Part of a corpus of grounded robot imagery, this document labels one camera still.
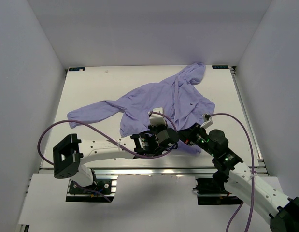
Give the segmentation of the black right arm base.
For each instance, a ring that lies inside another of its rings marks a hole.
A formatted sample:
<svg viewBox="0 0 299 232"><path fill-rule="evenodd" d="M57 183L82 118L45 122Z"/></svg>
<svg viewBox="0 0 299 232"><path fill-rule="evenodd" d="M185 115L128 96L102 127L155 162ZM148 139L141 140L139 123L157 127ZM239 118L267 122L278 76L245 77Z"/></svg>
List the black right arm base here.
<svg viewBox="0 0 299 232"><path fill-rule="evenodd" d="M197 178L193 192L198 205L239 205L242 201L235 195L221 190L212 178Z"/></svg>

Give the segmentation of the lilac zip jacket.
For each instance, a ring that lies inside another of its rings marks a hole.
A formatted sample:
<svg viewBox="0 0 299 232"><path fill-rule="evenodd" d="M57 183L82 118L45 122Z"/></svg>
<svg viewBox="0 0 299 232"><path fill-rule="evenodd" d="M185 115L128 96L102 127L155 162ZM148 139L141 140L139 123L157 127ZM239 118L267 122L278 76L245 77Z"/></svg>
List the lilac zip jacket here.
<svg viewBox="0 0 299 232"><path fill-rule="evenodd" d="M188 129L194 123L203 124L203 114L212 114L215 109L215 104L195 88L203 80L205 70L202 63L193 63L159 83L135 88L115 101L103 100L73 110L67 114L70 127L75 128L79 121L97 123L123 112L119 131L127 137L148 129L148 112L155 108L162 108L178 130Z"/></svg>

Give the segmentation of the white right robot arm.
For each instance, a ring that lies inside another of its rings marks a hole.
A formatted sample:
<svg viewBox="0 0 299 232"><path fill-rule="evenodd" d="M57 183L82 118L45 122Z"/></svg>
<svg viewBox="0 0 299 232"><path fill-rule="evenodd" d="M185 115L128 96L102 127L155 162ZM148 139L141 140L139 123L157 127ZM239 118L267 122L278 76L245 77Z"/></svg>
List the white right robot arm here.
<svg viewBox="0 0 299 232"><path fill-rule="evenodd" d="M213 174L213 188L235 195L246 204L253 203L253 210L270 226L273 232L299 232L299 197L290 198L268 184L249 168L228 146L221 130L206 132L199 124L178 131L186 145L197 145L212 156L217 169Z"/></svg>

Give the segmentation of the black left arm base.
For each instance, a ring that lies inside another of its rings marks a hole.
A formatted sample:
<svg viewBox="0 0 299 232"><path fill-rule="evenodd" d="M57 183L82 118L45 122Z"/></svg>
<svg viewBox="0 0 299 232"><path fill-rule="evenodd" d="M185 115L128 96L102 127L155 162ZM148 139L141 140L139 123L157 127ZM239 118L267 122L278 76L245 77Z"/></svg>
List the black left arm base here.
<svg viewBox="0 0 299 232"><path fill-rule="evenodd" d="M66 202L110 203L113 201L117 186L117 176L97 175L97 184L79 187L69 181Z"/></svg>

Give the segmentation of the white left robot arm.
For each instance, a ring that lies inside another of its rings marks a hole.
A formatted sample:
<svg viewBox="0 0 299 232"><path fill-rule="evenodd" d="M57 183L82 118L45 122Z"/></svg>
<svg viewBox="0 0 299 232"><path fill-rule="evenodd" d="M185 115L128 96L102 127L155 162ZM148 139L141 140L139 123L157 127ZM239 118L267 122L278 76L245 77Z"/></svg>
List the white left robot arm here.
<svg viewBox="0 0 299 232"><path fill-rule="evenodd" d="M114 140L81 140L77 134L67 135L53 147L54 177L69 178L87 193L93 192L97 181L87 163L113 159L155 159L179 142L178 133L168 127L154 134L146 131Z"/></svg>

